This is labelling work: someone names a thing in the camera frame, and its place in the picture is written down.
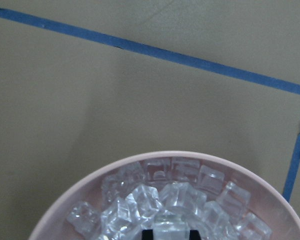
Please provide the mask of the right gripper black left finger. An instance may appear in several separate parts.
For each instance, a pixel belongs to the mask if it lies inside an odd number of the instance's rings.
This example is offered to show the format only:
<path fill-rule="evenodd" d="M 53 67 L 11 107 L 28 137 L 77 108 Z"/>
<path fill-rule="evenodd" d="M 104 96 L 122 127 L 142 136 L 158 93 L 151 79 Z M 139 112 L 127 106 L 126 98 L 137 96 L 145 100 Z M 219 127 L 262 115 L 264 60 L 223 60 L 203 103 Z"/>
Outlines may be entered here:
<path fill-rule="evenodd" d="M 141 232 L 141 240 L 154 240 L 152 229 L 143 229 Z"/>

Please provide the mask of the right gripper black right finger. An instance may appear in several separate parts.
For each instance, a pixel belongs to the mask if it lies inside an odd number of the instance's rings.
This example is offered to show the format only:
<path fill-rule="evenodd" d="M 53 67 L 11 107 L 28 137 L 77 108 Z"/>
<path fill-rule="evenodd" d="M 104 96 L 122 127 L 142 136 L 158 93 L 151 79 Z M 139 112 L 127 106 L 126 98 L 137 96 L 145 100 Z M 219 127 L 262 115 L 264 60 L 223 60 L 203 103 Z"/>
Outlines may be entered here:
<path fill-rule="evenodd" d="M 189 232 L 189 240 L 201 240 L 199 231 L 191 229 Z"/>

